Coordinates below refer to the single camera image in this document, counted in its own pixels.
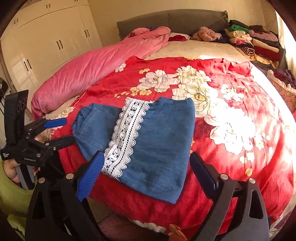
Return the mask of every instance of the blue denim fabric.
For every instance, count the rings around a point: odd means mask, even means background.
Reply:
[[[183,189],[195,126],[191,99],[159,98],[149,104],[131,161],[119,181],[149,197],[175,204]],[[73,135],[87,161],[111,141],[121,109],[91,104],[78,113]]]

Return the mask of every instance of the silver bolt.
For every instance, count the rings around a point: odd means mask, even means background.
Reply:
[[[227,179],[228,179],[228,176],[227,176],[226,174],[224,174],[224,173],[221,174],[220,177],[221,177],[223,180],[227,180]]]
[[[254,178],[250,178],[250,179],[249,179],[249,182],[252,183],[252,184],[255,184],[255,183],[256,183],[256,181],[255,181]]]
[[[66,178],[67,178],[68,180],[71,180],[73,177],[74,177],[74,174],[73,174],[73,173],[68,173],[68,174],[66,175]]]
[[[44,177],[40,178],[40,179],[38,180],[38,182],[39,182],[39,183],[44,183],[44,182],[45,182],[45,178],[44,178]]]

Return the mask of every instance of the white pillow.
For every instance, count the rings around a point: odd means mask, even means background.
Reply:
[[[179,34],[179,33],[170,33],[169,37],[174,37],[176,35],[182,35],[184,36],[187,40],[190,39],[190,36],[188,34]]]

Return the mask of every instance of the folded blue garment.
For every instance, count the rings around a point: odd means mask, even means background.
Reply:
[[[183,189],[195,126],[191,99],[126,99],[91,104],[72,125],[84,158],[104,152],[102,172],[149,197],[175,204]]]

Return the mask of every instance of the white curtain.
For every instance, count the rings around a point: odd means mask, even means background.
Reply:
[[[286,49],[288,69],[296,76],[296,41],[281,16],[276,13],[279,27],[279,42]]]

